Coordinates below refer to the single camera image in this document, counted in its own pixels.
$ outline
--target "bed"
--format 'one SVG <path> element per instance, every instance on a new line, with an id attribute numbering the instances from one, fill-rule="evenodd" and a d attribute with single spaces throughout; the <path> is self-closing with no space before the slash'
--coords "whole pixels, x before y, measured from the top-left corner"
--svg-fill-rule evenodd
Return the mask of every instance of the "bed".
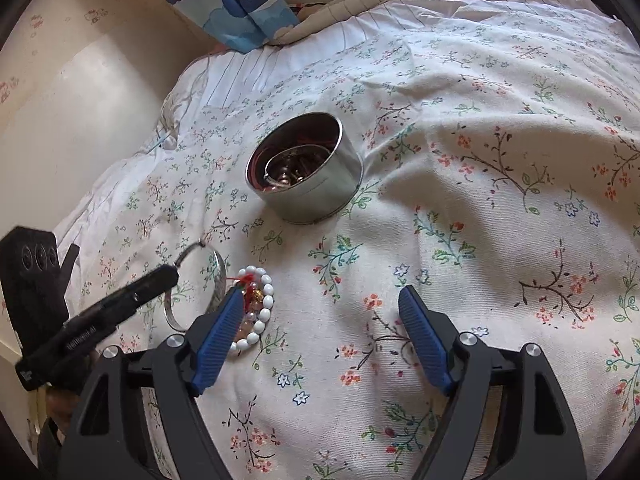
<path id="1" fill-rule="evenodd" d="M 60 252 L 81 247 L 70 311 L 204 237 L 228 275 L 262 266 L 276 289 L 259 344 L 198 399 L 232 476 L 410 478 L 444 408 L 398 320 L 399 288 L 413 285 L 492 346 L 540 342 L 596 478 L 640 416 L 628 28 L 589 0 L 337 0 L 300 27 L 289 46 L 196 60 L 149 142 L 59 225 Z M 310 111 L 342 121 L 364 179 L 337 215 L 293 226 L 249 191 L 244 167 Z M 212 262 L 183 267 L 183 324 L 209 301 Z M 104 345 L 135 351 L 171 333 L 154 301 Z M 159 466 L 177 478 L 146 395 Z"/>

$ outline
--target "metal screw head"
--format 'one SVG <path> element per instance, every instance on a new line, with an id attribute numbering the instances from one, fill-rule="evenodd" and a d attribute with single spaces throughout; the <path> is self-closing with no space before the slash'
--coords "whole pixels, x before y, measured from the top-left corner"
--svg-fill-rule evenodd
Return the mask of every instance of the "metal screw head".
<path id="1" fill-rule="evenodd" d="M 181 334 L 173 334 L 166 339 L 166 344 L 171 348 L 179 348 L 184 344 L 184 336 Z"/>
<path id="2" fill-rule="evenodd" d="M 542 354 L 542 349 L 535 343 L 529 343 L 525 347 L 525 350 L 531 357 L 538 357 L 540 354 Z"/>
<path id="3" fill-rule="evenodd" d="M 117 346 L 107 346 L 107 348 L 102 351 L 102 355 L 107 359 L 113 359 L 118 355 L 118 350 L 119 348 Z"/>
<path id="4" fill-rule="evenodd" d="M 471 332 L 463 332 L 458 336 L 460 342 L 465 346 L 473 346 L 478 342 L 478 338 Z"/>

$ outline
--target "black clip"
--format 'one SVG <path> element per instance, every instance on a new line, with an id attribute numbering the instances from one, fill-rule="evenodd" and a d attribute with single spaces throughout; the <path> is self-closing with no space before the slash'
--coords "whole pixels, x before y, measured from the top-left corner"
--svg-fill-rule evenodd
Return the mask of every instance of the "black clip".
<path id="1" fill-rule="evenodd" d="M 476 480 L 586 480 L 574 419 L 539 345 L 519 352 L 489 347 L 427 309 L 412 286 L 398 303 L 428 380 L 450 399 L 414 480 L 463 480 L 489 387 L 497 385 L 503 387 L 498 425 Z"/>

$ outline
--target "pink bead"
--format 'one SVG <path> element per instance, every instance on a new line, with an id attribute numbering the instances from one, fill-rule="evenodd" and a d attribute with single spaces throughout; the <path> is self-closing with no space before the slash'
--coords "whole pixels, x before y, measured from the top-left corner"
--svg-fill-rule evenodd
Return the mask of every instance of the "pink bead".
<path id="1" fill-rule="evenodd" d="M 236 333 L 236 337 L 234 338 L 235 342 L 240 341 L 241 339 L 245 339 L 249 332 L 254 328 L 254 324 L 251 321 L 244 320 L 240 324 L 240 328 L 238 329 L 238 333 Z"/>
<path id="2" fill-rule="evenodd" d="M 252 301 L 249 303 L 249 312 L 260 312 L 262 310 L 262 303 L 260 301 Z"/>

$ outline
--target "gold bead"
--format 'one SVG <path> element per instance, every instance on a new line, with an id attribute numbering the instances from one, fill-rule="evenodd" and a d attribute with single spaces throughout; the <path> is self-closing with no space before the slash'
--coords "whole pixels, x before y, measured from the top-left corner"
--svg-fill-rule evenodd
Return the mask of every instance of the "gold bead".
<path id="1" fill-rule="evenodd" d="M 264 294 L 262 293 L 262 291 L 254 290 L 254 293 L 252 294 L 252 300 L 262 303 L 263 299 L 264 299 Z"/>

